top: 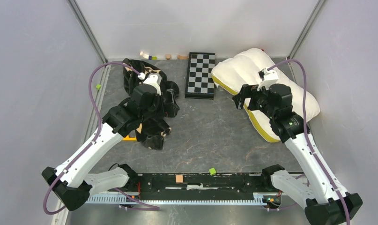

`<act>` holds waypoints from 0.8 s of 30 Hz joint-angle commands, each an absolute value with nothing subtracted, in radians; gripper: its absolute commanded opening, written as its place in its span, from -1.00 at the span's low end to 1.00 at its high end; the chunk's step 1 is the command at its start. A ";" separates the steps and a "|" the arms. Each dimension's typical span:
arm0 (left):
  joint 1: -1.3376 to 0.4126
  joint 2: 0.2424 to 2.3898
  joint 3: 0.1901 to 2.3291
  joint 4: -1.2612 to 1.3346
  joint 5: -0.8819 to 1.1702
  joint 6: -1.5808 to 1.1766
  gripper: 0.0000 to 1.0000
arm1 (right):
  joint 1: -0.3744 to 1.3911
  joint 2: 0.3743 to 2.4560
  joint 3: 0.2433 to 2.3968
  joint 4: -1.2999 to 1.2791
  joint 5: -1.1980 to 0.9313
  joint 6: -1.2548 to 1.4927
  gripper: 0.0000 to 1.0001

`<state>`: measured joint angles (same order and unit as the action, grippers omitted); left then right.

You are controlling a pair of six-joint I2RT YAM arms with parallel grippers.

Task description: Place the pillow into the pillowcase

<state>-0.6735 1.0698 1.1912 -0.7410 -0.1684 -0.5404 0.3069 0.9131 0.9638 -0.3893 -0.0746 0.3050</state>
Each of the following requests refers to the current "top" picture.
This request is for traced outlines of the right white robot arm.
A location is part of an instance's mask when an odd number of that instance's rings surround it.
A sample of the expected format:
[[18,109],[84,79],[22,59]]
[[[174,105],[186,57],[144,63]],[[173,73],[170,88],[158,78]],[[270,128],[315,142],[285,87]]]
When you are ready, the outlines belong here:
[[284,84],[269,88],[244,84],[232,99],[237,109],[242,109],[248,99],[248,110],[258,110],[269,118],[272,131],[294,155],[310,183],[305,185],[282,166],[273,165],[262,170],[262,188],[287,194],[312,225],[349,224],[363,201],[359,194],[348,192],[322,158],[306,120],[293,111],[291,88]]

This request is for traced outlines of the black floral pillowcase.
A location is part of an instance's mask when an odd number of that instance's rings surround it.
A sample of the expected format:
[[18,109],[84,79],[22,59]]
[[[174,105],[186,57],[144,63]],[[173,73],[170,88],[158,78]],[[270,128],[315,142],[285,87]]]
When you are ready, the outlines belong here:
[[[130,97],[130,102],[139,106],[142,117],[139,127],[135,130],[136,139],[148,149],[161,150],[165,137],[171,133],[171,127],[164,120],[167,117],[163,111],[163,94],[167,89],[174,89],[177,99],[180,94],[179,87],[175,82],[168,80],[161,69],[148,62],[128,58],[122,62],[127,64],[123,69],[124,89]],[[142,83],[138,78],[140,73],[144,73],[146,77],[159,73],[162,77],[162,94],[158,95],[153,86]]]

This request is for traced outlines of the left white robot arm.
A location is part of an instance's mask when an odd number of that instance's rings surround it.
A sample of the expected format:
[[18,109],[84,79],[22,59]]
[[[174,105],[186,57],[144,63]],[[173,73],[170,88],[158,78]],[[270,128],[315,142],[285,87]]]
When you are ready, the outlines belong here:
[[171,81],[160,88],[150,84],[135,87],[128,98],[109,109],[94,134],[68,160],[43,170],[42,176],[50,186],[48,192],[62,201],[64,209],[74,211],[103,191],[134,190],[136,173],[126,164],[103,173],[91,173],[91,169],[131,132],[145,148],[161,150],[165,137],[171,133],[165,118],[177,115],[178,96],[179,88]]

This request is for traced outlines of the white yellow-edged pillow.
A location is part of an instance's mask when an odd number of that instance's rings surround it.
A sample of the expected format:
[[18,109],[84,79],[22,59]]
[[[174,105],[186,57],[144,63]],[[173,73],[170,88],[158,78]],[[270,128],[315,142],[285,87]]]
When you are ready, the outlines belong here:
[[[261,79],[258,72],[264,68],[269,68],[275,63],[261,49],[252,48],[241,52],[232,58],[228,58],[218,63],[212,70],[212,79],[216,86],[221,86],[232,95],[236,95],[244,84],[259,84]],[[303,116],[303,95],[304,90],[279,68],[274,68],[279,76],[277,83],[287,85],[291,88],[293,95],[293,112]],[[272,131],[269,119],[261,111],[249,111],[247,106],[250,100],[246,99],[244,110],[257,132],[268,142],[277,143],[280,138]]]

